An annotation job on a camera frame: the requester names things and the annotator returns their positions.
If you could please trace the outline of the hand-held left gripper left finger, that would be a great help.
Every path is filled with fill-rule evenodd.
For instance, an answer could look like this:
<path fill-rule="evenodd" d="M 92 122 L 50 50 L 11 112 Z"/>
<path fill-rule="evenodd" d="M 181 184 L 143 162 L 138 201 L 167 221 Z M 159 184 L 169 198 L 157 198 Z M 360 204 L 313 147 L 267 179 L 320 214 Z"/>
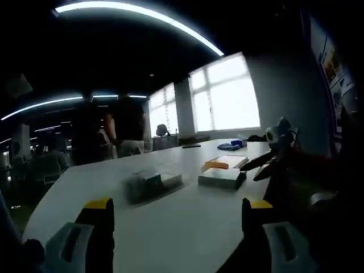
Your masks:
<path fill-rule="evenodd" d="M 113 272 L 114 203 L 87 202 L 45 245 L 46 272 Z"/>

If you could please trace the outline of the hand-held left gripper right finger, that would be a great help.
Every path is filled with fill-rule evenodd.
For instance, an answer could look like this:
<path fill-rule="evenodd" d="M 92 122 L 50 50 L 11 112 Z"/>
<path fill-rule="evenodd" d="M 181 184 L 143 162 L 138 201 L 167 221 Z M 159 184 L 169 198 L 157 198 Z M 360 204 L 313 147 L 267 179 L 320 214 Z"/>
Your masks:
<path fill-rule="evenodd" d="M 308 240 L 264 200 L 242 200 L 246 258 L 254 272 L 314 272 Z"/>

